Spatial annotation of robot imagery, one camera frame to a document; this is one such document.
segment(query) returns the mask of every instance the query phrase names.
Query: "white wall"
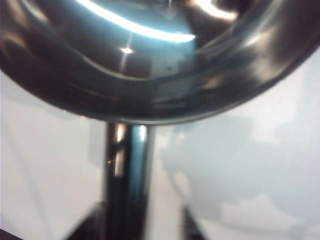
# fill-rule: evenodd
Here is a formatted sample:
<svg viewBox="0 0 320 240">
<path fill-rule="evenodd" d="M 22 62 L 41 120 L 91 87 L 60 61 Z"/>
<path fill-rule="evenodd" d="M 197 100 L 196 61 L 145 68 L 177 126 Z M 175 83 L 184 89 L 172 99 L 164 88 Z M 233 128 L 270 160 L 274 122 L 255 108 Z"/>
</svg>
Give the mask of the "white wall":
<svg viewBox="0 0 320 240">
<path fill-rule="evenodd" d="M 272 89 L 205 120 L 157 128 L 151 240 L 182 204 L 208 239 L 320 239 L 320 50 Z M 100 199 L 104 127 L 1 78 L 1 228 L 63 239 Z"/>
</svg>

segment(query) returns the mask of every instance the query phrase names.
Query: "stainless steel bowl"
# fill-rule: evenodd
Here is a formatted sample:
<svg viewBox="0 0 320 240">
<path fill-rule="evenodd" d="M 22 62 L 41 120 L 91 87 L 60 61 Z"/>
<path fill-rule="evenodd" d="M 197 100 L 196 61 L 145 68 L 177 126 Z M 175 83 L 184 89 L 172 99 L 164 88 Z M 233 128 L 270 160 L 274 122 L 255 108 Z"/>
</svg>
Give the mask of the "stainless steel bowl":
<svg viewBox="0 0 320 240">
<path fill-rule="evenodd" d="M 48 103 L 111 122 L 220 113 L 319 42 L 318 0 L 1 1 L 1 69 Z"/>
</svg>

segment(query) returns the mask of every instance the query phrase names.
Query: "metal stand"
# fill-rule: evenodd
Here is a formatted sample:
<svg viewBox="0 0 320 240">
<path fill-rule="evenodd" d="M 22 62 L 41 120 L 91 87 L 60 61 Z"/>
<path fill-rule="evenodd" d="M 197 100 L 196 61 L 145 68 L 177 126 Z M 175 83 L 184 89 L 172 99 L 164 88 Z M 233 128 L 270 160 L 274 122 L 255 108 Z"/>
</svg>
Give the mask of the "metal stand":
<svg viewBox="0 0 320 240">
<path fill-rule="evenodd" d="M 143 240 L 154 129 L 107 124 L 103 200 L 68 240 Z"/>
</svg>

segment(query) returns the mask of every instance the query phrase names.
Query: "chrome stem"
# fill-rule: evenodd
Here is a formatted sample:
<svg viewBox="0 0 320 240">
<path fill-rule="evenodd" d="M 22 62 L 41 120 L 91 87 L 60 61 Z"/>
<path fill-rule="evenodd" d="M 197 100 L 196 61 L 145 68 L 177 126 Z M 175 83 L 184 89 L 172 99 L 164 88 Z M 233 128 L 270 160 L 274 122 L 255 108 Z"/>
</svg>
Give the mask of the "chrome stem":
<svg viewBox="0 0 320 240">
<path fill-rule="evenodd" d="M 144 239 L 154 132 L 145 125 L 107 124 L 100 240 Z"/>
</svg>

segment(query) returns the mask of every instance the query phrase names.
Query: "reflective surface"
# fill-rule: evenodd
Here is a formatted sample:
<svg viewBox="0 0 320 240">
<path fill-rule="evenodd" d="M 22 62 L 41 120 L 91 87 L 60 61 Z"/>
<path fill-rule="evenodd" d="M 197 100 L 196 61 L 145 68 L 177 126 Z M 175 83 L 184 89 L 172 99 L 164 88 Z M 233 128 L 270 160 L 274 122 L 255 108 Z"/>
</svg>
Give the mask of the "reflective surface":
<svg viewBox="0 0 320 240">
<path fill-rule="evenodd" d="M 105 221 L 99 240 L 142 240 L 148 206 L 154 128 L 107 124 Z"/>
<path fill-rule="evenodd" d="M 3 0 L 1 68 L 98 119 L 168 124 L 266 90 L 319 42 L 314 0 Z"/>
</svg>

